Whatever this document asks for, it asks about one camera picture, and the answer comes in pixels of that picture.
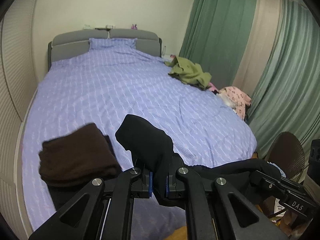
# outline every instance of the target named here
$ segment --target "blue pillowcase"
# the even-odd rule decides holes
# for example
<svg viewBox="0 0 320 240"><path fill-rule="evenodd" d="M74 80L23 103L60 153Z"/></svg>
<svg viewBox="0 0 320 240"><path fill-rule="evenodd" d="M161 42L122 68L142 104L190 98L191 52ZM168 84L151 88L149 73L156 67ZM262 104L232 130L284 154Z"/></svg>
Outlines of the blue pillowcase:
<svg viewBox="0 0 320 240"><path fill-rule="evenodd" d="M90 49L108 49L116 46L129 46L132 49L136 48L135 39L112 38L112 39L94 39L90 38Z"/></svg>

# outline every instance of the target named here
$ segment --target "beige curtain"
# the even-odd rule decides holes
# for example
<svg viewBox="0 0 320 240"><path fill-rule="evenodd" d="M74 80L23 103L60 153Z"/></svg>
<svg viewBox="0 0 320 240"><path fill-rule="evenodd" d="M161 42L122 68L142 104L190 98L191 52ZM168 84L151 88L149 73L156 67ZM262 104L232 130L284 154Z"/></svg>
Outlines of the beige curtain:
<svg viewBox="0 0 320 240"><path fill-rule="evenodd" d="M249 96L269 60L281 18L281 0L257 0L247 46L232 84Z"/></svg>

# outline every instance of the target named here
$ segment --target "blue duvet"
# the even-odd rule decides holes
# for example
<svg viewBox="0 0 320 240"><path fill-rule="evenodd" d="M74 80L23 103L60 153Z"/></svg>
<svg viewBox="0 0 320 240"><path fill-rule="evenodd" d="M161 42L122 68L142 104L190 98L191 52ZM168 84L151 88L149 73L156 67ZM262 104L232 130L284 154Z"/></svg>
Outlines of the blue duvet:
<svg viewBox="0 0 320 240"><path fill-rule="evenodd" d="M94 122L110 136L123 170L130 152L115 132L127 114L147 119L168 134L188 165L215 167L250 158L256 140L250 128L210 91L168 75L159 57L134 48L132 39L91 39L90 50L52 63L38 86L23 138L23 192L33 229L54 212L38 172L41 143ZM155 198L134 202L131 239L163 239L185 225L184 211L159 206Z"/></svg>

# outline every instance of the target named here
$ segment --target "brown chair back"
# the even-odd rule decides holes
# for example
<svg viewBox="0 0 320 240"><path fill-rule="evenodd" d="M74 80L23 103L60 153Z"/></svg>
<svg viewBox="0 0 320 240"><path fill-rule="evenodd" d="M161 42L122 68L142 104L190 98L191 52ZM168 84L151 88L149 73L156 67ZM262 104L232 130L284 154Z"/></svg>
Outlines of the brown chair back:
<svg viewBox="0 0 320 240"><path fill-rule="evenodd" d="M265 160L278 165L288 179L301 172L305 164L301 143L290 132L282 132L277 136Z"/></svg>

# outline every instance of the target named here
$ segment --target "gray headboard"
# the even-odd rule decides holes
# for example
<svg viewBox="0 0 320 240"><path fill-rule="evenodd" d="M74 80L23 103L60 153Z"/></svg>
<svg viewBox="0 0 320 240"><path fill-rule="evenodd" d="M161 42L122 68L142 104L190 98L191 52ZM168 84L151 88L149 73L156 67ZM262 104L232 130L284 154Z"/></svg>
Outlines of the gray headboard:
<svg viewBox="0 0 320 240"><path fill-rule="evenodd" d="M89 51L89 38L138 38L136 49L161 56L162 40L153 32L132 29L80 30L59 34L48 44L48 71L51 62L79 56Z"/></svg>

